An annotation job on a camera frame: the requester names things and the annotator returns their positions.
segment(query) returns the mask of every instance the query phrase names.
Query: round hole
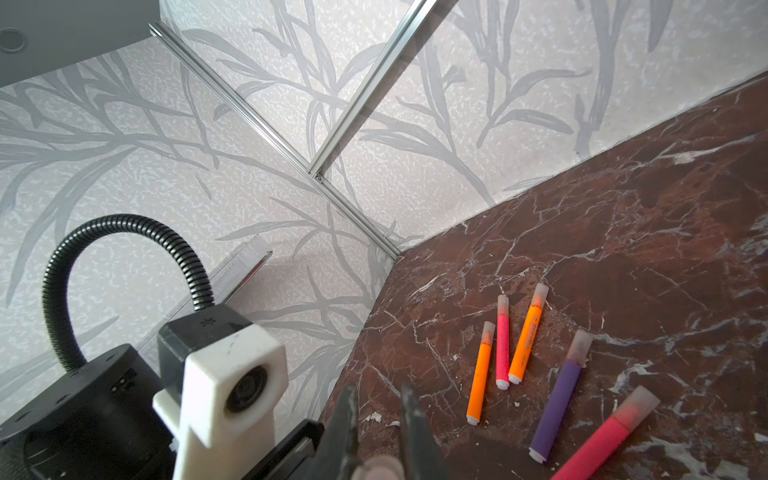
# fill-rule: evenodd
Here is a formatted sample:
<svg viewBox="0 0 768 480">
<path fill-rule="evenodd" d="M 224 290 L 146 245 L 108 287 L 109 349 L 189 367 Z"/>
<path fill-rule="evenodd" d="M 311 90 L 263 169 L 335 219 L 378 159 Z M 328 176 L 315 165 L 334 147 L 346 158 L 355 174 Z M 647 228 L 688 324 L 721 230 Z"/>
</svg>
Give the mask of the round hole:
<svg viewBox="0 0 768 480">
<path fill-rule="evenodd" d="M 17 28 L 0 29 L 0 51 L 19 53 L 27 48 L 27 37 Z"/>
<path fill-rule="evenodd" d="M 267 374 L 262 366 L 251 369 L 235 385 L 227 397 L 227 409 L 242 412 L 255 403 L 266 387 Z"/>
</svg>

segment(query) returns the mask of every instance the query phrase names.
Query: camera lens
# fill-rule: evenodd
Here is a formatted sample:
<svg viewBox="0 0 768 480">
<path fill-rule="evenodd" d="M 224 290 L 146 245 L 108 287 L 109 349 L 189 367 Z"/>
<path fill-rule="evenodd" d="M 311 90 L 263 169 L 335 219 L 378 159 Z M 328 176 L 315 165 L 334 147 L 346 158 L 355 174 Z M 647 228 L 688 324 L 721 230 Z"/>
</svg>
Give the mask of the camera lens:
<svg viewBox="0 0 768 480">
<path fill-rule="evenodd" d="M 266 386 L 266 370 L 262 366 L 251 369 L 237 382 L 227 398 L 227 409 L 242 412 L 255 403 Z"/>
</svg>

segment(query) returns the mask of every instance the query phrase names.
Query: leaf pattern wallpaper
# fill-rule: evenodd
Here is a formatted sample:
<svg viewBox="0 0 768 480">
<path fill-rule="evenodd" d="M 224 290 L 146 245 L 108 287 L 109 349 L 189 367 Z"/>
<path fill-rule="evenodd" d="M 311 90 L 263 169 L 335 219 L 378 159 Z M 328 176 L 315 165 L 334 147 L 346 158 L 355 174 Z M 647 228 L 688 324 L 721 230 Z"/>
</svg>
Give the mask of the leaf pattern wallpaper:
<svg viewBox="0 0 768 480">
<path fill-rule="evenodd" d="M 122 211 L 172 226 L 209 270 L 254 234 L 273 248 L 231 305 L 287 346 L 278 435 L 319 415 L 392 262 L 218 104 L 153 38 L 0 89 L 2 419 L 63 373 L 40 309 L 55 244 Z M 136 346 L 188 294 L 174 261 L 134 237 L 99 240 L 72 274 L 89 358 Z"/>
<path fill-rule="evenodd" d="M 768 68 L 758 1 L 458 0 L 333 166 L 431 237 Z"/>
<path fill-rule="evenodd" d="M 310 159 L 409 4 L 161 0 L 161 17 Z"/>
<path fill-rule="evenodd" d="M 409 4 L 161 15 L 311 158 Z M 767 18 L 760 0 L 439 2 L 326 176 L 411 246 L 763 71 Z"/>
</svg>

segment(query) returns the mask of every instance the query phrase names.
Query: brown marble tabletop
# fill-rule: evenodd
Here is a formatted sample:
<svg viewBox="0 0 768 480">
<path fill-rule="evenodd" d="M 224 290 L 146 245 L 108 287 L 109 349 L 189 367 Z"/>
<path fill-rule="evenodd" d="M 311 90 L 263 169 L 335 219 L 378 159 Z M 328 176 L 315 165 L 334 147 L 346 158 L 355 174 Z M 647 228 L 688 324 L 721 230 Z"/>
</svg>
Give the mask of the brown marble tabletop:
<svg viewBox="0 0 768 480">
<path fill-rule="evenodd" d="M 593 478 L 768 478 L 768 76 L 404 253 L 323 412 L 359 391 L 359 453 L 397 453 L 397 389 L 421 394 L 453 478 L 550 478 L 636 386 L 662 401 Z M 511 350 L 551 287 L 520 386 L 491 365 L 465 414 L 483 322 Z M 549 461 L 528 446 L 577 329 L 595 335 Z"/>
</svg>

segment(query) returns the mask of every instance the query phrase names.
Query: translucent cap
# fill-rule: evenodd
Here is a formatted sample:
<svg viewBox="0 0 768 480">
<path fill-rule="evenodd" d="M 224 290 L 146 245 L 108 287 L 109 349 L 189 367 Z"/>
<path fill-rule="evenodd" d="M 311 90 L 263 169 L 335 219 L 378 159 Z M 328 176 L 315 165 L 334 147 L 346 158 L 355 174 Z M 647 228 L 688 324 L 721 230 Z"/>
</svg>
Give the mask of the translucent cap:
<svg viewBox="0 0 768 480">
<path fill-rule="evenodd" d="M 509 298 L 506 295 L 498 296 L 496 315 L 509 316 Z"/>
<path fill-rule="evenodd" d="M 538 308 L 544 308 L 544 301 L 547 299 L 547 293 L 549 293 L 549 287 L 543 283 L 536 283 L 536 290 L 533 291 L 533 298 L 531 299 L 531 306 L 536 305 Z"/>
<path fill-rule="evenodd" d="M 627 427 L 630 432 L 635 430 L 653 410 L 661 403 L 653 393 L 644 386 L 638 386 L 624 400 L 612 415 L 617 422 Z"/>
<path fill-rule="evenodd" d="M 577 330 L 574 335 L 574 341 L 571 342 L 571 348 L 568 349 L 568 355 L 566 360 L 571 360 L 573 363 L 577 363 L 581 368 L 587 365 L 587 352 L 592 345 L 592 339 L 594 337 L 584 330 Z"/>
<path fill-rule="evenodd" d="M 485 322 L 482 326 L 482 341 L 486 345 L 493 345 L 493 332 L 496 330 L 496 324 Z"/>
</svg>

